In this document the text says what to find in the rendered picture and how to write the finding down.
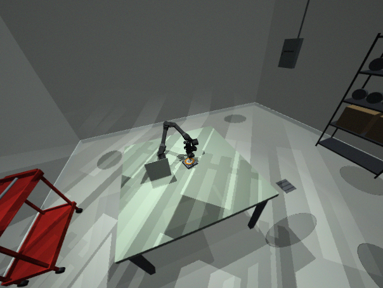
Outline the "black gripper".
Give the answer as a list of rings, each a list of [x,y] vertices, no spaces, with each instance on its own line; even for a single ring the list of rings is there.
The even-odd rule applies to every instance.
[[[186,149],[186,153],[187,153],[189,158],[192,158],[192,157],[195,156],[194,153],[192,153],[192,150],[191,150],[192,146],[190,148],[187,148],[186,146],[184,146],[184,149]]]

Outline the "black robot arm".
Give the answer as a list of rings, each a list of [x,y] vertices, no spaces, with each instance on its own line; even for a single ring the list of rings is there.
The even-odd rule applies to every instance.
[[[164,154],[165,149],[166,149],[166,146],[165,146],[166,135],[167,135],[168,128],[172,128],[172,127],[176,128],[176,130],[186,140],[183,143],[186,145],[187,148],[192,147],[191,151],[197,151],[197,147],[195,146],[195,145],[198,145],[197,138],[195,138],[195,139],[190,138],[190,135],[187,134],[186,132],[184,132],[175,122],[164,121],[164,123],[163,123],[163,129],[164,130],[163,130],[163,134],[162,134],[162,141],[161,141],[161,144],[160,144],[160,147],[159,147],[159,151],[157,152],[159,160],[166,158],[166,155]],[[192,146],[191,146],[191,144],[192,144]]]

